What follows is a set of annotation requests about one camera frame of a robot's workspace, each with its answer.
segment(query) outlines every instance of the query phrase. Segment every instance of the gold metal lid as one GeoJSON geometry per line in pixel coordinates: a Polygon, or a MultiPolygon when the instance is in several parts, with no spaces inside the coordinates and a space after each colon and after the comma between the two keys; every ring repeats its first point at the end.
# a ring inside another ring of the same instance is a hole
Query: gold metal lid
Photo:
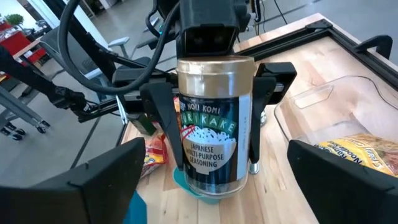
{"type": "Polygon", "coordinates": [[[178,60],[180,93],[204,98],[230,98],[252,91],[256,64],[251,57],[224,56],[178,60]]]}

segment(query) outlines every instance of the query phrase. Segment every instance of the seasoning jar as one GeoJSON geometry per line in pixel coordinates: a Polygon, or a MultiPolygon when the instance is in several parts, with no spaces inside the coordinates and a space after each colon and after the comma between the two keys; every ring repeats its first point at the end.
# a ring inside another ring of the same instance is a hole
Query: seasoning jar
{"type": "Polygon", "coordinates": [[[251,57],[178,60],[184,174],[200,195],[225,198],[246,184],[255,72],[251,57]]]}

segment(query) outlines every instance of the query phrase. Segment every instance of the potted plant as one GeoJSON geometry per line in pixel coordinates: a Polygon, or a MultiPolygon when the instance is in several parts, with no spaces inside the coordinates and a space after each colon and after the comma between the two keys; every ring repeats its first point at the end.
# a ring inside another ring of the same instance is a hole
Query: potted plant
{"type": "Polygon", "coordinates": [[[24,17],[20,14],[6,15],[6,21],[13,27],[18,26],[22,31],[21,25],[24,23],[24,17]]]}

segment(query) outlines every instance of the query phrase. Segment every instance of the teal object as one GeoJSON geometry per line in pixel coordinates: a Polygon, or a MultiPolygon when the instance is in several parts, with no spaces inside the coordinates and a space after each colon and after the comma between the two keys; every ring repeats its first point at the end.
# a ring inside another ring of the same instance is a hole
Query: teal object
{"type": "Polygon", "coordinates": [[[218,202],[220,202],[219,199],[204,197],[204,196],[198,195],[195,192],[193,192],[189,188],[187,182],[185,181],[184,173],[179,171],[179,169],[177,167],[174,169],[174,172],[173,172],[173,180],[179,187],[181,187],[182,189],[184,189],[186,192],[188,192],[190,195],[194,196],[197,199],[200,199],[200,200],[202,200],[208,204],[211,204],[211,205],[214,205],[214,204],[217,204],[218,202]]]}
{"type": "Polygon", "coordinates": [[[147,205],[137,191],[132,196],[123,224],[147,224],[147,205]]]}

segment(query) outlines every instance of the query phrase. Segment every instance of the chair wheel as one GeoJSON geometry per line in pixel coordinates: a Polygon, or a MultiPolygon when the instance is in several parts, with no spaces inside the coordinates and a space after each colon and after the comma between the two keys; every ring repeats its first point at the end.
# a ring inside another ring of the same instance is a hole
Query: chair wheel
{"type": "Polygon", "coordinates": [[[13,134],[12,135],[12,139],[15,140],[15,141],[20,141],[20,140],[23,139],[23,137],[21,135],[19,135],[19,134],[13,134]]]}
{"type": "Polygon", "coordinates": [[[45,128],[43,128],[43,127],[37,127],[36,129],[38,130],[38,132],[40,132],[42,134],[46,133],[45,128]]]}
{"type": "Polygon", "coordinates": [[[46,122],[46,121],[42,121],[42,124],[44,124],[44,126],[46,126],[46,127],[51,127],[51,125],[48,124],[48,122],[46,122]]]}
{"type": "Polygon", "coordinates": [[[15,130],[15,132],[16,132],[17,134],[21,135],[21,136],[26,135],[26,132],[25,132],[23,129],[21,129],[21,128],[18,128],[17,130],[15,130]]]}

